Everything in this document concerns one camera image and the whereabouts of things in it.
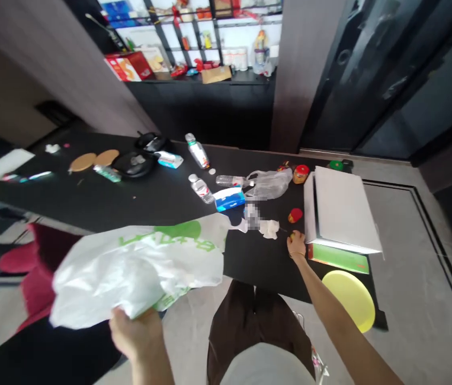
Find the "glass panel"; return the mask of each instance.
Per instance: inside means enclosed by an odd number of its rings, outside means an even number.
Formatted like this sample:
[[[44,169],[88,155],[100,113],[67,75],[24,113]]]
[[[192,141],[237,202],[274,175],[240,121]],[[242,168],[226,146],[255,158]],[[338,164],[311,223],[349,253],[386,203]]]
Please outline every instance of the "glass panel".
[[[359,37],[349,50],[342,43],[356,29]],[[349,18],[316,98],[324,107],[312,107],[301,146],[352,151],[451,29],[452,0],[362,3]]]
[[[452,126],[452,48],[437,70],[356,153],[408,159]]]

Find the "plastic bag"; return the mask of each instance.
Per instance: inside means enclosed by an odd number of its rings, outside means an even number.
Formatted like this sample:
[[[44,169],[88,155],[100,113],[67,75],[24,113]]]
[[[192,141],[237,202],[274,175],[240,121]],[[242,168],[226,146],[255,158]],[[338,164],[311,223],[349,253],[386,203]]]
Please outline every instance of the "plastic bag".
[[[128,226],[81,238],[53,278],[54,326],[90,327],[122,306],[163,311],[191,288],[222,281],[230,220],[215,213],[176,226]]]
[[[245,193],[246,196],[275,199],[281,197],[289,187],[292,170],[287,168],[282,171],[253,171],[247,176],[247,179],[253,180],[255,186]]]

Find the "white box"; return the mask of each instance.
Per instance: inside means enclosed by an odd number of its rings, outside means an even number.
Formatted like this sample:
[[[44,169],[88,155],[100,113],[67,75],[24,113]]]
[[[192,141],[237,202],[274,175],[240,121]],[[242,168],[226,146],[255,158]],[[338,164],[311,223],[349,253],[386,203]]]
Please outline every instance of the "white box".
[[[315,167],[304,185],[306,243],[354,251],[381,252],[362,179]]]

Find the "red gift box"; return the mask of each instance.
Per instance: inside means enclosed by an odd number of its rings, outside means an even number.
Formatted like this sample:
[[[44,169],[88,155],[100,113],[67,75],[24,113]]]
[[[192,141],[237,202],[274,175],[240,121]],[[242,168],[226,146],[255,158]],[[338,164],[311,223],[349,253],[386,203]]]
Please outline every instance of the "red gift box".
[[[153,73],[142,52],[112,53],[105,62],[121,81],[143,81]]]

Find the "black tabletop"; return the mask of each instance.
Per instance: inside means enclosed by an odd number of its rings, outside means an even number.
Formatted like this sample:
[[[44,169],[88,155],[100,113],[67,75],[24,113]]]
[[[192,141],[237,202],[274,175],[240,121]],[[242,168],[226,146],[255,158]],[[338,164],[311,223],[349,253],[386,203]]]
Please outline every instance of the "black tabletop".
[[[133,138],[69,133],[59,144],[64,143],[68,143],[69,148],[63,147],[54,155],[41,153],[17,171],[21,175],[52,171],[53,175],[27,183],[0,182],[0,202],[92,232],[129,225],[175,225],[216,212],[214,204],[205,204],[191,189],[190,174],[197,174],[212,192],[216,192],[221,189],[215,184],[217,175],[247,176],[256,170],[276,170],[286,160],[306,164],[311,170],[328,163],[320,159],[205,146],[211,167],[217,170],[215,175],[209,175],[193,160],[187,144],[174,143],[173,151],[184,158],[178,169],[157,164],[144,177],[112,183],[91,169],[69,175],[69,165],[86,152],[131,151]],[[294,207],[303,210],[303,186],[291,182],[283,196],[259,204],[264,219],[279,221],[280,227],[287,231],[280,230],[277,240],[265,239],[258,231],[250,230],[246,234],[238,230],[229,231],[224,274],[310,302],[303,280],[286,248],[286,238],[292,230],[304,231],[303,219],[296,224],[288,222],[287,217]],[[313,261],[309,263],[320,278],[336,269]],[[366,286],[378,308],[372,275],[353,274]]]

